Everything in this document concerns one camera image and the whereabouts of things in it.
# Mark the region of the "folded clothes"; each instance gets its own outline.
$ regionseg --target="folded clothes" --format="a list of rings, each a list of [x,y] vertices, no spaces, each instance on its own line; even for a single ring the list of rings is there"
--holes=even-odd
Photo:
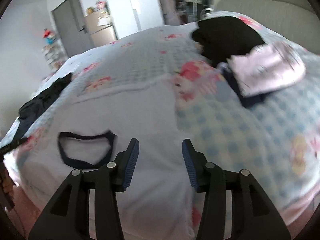
[[[246,55],[255,46],[265,44],[261,36],[236,17],[217,17],[198,22],[192,39],[204,46],[203,56],[216,67],[232,55]]]
[[[260,94],[260,95],[245,98],[241,95],[239,85],[233,73],[227,70],[223,70],[222,75],[225,78],[225,80],[228,82],[232,90],[237,94],[242,106],[245,108],[254,106],[257,103],[263,103],[264,100],[270,95],[270,93],[266,93],[266,94]]]
[[[283,41],[256,46],[245,56],[231,56],[228,63],[245,98],[293,85],[306,73],[300,56]]]

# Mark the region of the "white wardrobe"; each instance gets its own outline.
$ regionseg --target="white wardrobe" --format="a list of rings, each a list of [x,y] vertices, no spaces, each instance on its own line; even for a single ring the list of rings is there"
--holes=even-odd
[[[118,38],[164,25],[159,0],[107,0]]]

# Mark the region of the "door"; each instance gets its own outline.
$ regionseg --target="door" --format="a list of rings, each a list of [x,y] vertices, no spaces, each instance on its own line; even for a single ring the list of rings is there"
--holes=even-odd
[[[94,48],[87,33],[80,0],[65,0],[52,11],[52,15],[68,57]]]

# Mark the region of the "black fabric loop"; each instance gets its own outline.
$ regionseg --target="black fabric loop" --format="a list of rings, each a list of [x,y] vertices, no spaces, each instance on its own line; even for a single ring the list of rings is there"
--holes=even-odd
[[[79,140],[93,140],[93,139],[99,139],[99,138],[106,138],[110,144],[110,149],[106,152],[106,155],[98,163],[91,164],[91,163],[87,163],[85,161],[69,158],[66,155],[66,153],[61,145],[61,141],[60,141],[61,138],[74,138],[74,139],[79,139]],[[59,152],[60,152],[61,158],[62,158],[63,162],[65,163],[65,165],[68,165],[72,168],[80,169],[80,170],[98,169],[102,165],[110,162],[111,155],[113,152],[113,145],[115,142],[115,138],[116,138],[116,135],[113,134],[110,130],[104,134],[95,135],[95,136],[82,136],[82,135],[78,135],[78,134],[71,133],[71,132],[61,132],[61,133],[59,133],[59,136],[58,136]]]

